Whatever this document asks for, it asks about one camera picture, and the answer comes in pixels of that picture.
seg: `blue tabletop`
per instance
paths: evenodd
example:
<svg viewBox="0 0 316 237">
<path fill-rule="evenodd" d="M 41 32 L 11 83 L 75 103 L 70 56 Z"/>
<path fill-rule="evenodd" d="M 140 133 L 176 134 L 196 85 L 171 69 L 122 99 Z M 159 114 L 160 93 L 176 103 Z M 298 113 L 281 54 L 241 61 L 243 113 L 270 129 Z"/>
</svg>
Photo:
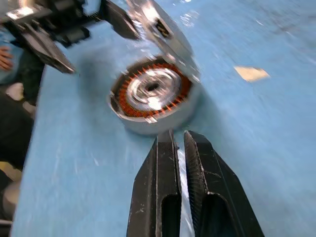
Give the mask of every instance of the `blue tabletop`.
<svg viewBox="0 0 316 237">
<path fill-rule="evenodd" d="M 158 3 L 192 44 L 205 88 L 177 141 L 190 129 L 212 142 L 267 237 L 315 236 L 316 1 Z M 46 68 L 13 237 L 126 235 L 134 177 L 153 138 L 125 130 L 108 95 L 120 71 L 156 49 L 106 23 L 91 34 L 63 49 L 75 75 Z M 247 82 L 235 66 L 270 77 Z"/>
</svg>

